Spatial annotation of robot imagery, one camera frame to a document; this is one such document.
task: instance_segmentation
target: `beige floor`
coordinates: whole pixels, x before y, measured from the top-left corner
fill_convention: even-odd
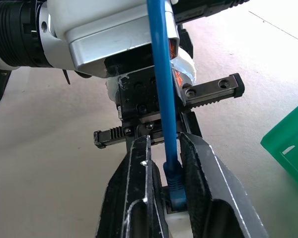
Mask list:
[[[185,24],[198,83],[239,72],[246,86],[242,98],[195,111],[204,138],[241,180],[270,237],[298,238],[298,185],[260,146],[298,105],[298,40],[249,13],[261,14],[251,2]],[[93,145],[95,130],[119,125],[104,80],[70,77],[71,86],[57,69],[12,74],[0,104],[0,238],[95,234],[106,183],[125,147]],[[162,145],[153,156],[163,163]]]

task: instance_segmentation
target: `black cylindrical motor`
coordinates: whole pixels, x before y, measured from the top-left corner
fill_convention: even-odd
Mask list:
[[[42,3],[0,1],[0,58],[6,64],[52,67],[40,40],[38,12]]]

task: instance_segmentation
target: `green container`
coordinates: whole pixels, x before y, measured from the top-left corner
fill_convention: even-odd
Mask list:
[[[298,107],[268,132],[261,144],[298,182]]]

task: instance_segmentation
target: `blue cable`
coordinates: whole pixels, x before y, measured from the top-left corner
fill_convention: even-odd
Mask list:
[[[159,99],[166,163],[166,175],[173,210],[185,207],[186,196],[182,167],[178,161],[176,143],[175,104],[171,75],[168,35],[165,20],[166,0],[147,0],[154,72]]]

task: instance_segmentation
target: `green plastic bin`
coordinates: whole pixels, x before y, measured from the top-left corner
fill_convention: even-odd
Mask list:
[[[298,107],[263,137],[261,145],[298,182]]]

